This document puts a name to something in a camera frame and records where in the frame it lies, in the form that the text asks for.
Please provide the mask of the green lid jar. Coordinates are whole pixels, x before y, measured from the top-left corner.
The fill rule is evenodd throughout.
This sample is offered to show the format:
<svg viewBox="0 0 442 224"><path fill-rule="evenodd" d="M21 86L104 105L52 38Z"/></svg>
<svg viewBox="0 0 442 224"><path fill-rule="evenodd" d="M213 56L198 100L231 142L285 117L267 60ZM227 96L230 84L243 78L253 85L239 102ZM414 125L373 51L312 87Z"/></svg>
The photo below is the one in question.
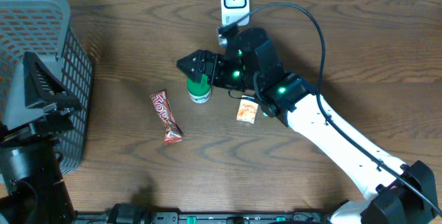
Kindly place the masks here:
<svg viewBox="0 0 442 224"><path fill-rule="evenodd" d="M207 83L208 77L202 76L201 82L187 80L187 90L190 99L197 104L204 104L211 97L211 85Z"/></svg>

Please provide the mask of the red chocolate bar wrapper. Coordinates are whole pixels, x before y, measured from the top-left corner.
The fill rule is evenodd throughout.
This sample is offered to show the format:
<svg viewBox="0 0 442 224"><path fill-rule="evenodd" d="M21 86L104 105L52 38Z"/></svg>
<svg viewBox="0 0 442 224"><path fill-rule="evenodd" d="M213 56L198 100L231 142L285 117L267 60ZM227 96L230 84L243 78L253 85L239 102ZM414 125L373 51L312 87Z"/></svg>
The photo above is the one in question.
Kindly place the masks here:
<svg viewBox="0 0 442 224"><path fill-rule="evenodd" d="M155 111L165 127L164 144L173 144L183 140L181 131L172 114L166 90L158 91L150 96Z"/></svg>

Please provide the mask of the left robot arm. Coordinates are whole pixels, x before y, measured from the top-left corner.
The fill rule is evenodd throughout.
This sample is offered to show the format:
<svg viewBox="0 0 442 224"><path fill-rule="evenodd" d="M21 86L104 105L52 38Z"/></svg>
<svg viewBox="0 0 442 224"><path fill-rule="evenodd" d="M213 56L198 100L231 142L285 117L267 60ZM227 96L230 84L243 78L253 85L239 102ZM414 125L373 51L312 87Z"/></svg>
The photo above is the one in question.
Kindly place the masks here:
<svg viewBox="0 0 442 224"><path fill-rule="evenodd" d="M2 223L72 223L77 216L53 147L73 130L70 117L82 109L36 53L23 57L24 106L43 115L13 129L1 125L1 175L8 196L1 199Z"/></svg>

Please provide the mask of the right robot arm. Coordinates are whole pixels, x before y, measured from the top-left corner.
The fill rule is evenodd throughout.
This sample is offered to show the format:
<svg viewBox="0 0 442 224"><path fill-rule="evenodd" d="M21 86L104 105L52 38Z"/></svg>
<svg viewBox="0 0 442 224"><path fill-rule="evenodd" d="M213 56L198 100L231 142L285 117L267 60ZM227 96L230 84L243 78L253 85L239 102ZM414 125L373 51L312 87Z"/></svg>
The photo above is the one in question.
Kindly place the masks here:
<svg viewBox="0 0 442 224"><path fill-rule="evenodd" d="M350 177L363 201L344 203L324 222L429 223L441 214L432 170L383 151L342 119L309 82L283 68L265 30L218 37L224 54L197 50L177 67L196 83L252 90L252 100L267 116L311 140Z"/></svg>

